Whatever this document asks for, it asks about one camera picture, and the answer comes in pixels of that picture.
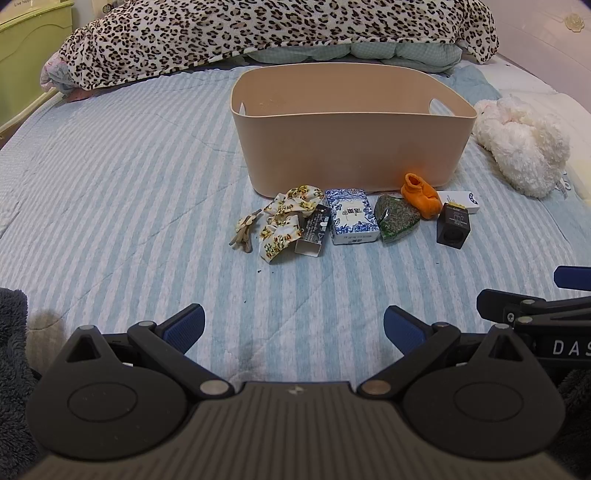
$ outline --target light blue striped quilt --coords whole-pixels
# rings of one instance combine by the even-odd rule
[[[252,254],[234,251],[236,221],[267,203],[230,114],[243,71],[163,76],[77,103],[56,97],[0,151],[2,202],[18,211],[0,239],[0,286],[26,293],[31,318],[58,316],[66,335],[87,323],[124,332],[201,303],[206,330],[187,354],[235,384],[356,385],[400,355],[382,327],[390,304],[484,332],[483,288],[574,295],[553,286],[552,272],[578,252],[544,203],[509,187],[472,140],[447,187],[481,199],[461,250],[438,245],[435,222],[421,222],[387,246],[327,238],[320,258],[285,252],[267,265],[256,238]],[[48,344],[35,363],[53,354]]]

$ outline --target stuffed animal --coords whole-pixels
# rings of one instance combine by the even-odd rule
[[[556,186],[570,156],[570,141],[553,115],[540,115],[514,96],[481,100],[472,132],[492,153],[516,190],[542,198]]]

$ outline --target orange sock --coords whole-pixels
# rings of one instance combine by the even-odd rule
[[[443,205],[435,189],[414,173],[406,174],[400,192],[408,203],[421,212],[423,218],[430,219],[441,212]]]

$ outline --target green dresser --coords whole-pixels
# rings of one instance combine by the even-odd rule
[[[42,94],[41,67],[72,33],[73,1],[0,24],[0,131]]]

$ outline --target black cube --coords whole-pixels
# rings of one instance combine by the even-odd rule
[[[469,233],[468,210],[445,203],[437,218],[437,243],[460,249]]]

